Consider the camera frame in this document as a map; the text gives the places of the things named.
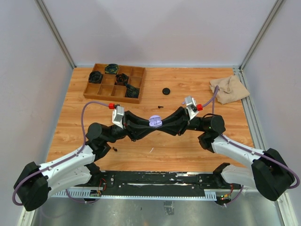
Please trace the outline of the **purple earbud charging case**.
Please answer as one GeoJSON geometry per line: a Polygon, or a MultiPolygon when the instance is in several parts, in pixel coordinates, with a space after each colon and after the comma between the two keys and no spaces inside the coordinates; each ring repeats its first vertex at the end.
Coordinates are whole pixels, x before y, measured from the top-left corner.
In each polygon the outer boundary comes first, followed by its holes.
{"type": "Polygon", "coordinates": [[[154,128],[158,128],[162,126],[162,120],[161,117],[158,115],[153,115],[149,118],[149,126],[150,127],[154,127],[154,128]]]}

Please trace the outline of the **black round charging case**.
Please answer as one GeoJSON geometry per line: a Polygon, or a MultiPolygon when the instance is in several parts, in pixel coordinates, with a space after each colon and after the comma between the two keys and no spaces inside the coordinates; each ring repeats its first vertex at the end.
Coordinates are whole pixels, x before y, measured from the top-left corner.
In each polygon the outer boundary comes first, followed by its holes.
{"type": "Polygon", "coordinates": [[[171,90],[170,90],[169,88],[163,88],[163,89],[162,89],[162,93],[163,93],[164,95],[169,95],[169,94],[171,93],[171,90]]]}

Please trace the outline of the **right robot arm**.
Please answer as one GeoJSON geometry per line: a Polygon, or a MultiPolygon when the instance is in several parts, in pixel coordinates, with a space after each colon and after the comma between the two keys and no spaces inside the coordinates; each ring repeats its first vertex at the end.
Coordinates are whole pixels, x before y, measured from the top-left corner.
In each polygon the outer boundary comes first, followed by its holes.
{"type": "Polygon", "coordinates": [[[255,149],[230,139],[223,134],[226,129],[222,116],[208,113],[198,117],[202,109],[202,105],[180,107],[167,118],[150,117],[149,125],[171,135],[182,134],[188,129],[201,131],[198,139],[203,149],[243,164],[242,168],[222,164],[213,176],[213,183],[218,188],[232,183],[253,187],[268,200],[276,201],[286,190],[300,185],[300,178],[277,150],[255,149]]]}

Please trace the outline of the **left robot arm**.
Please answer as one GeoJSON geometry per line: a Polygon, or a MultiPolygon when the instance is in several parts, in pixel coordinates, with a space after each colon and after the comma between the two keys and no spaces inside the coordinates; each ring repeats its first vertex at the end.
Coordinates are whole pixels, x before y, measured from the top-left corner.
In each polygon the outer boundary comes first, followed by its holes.
{"type": "Polygon", "coordinates": [[[110,150],[109,143],[128,136],[136,141],[162,126],[160,116],[145,120],[129,111],[112,114],[112,125],[92,123],[83,131],[84,141],[75,151],[56,160],[37,165],[28,163],[14,185],[12,201],[32,211],[43,205],[54,194],[70,187],[86,184],[96,186],[101,175],[94,169],[94,162],[110,150]]]}

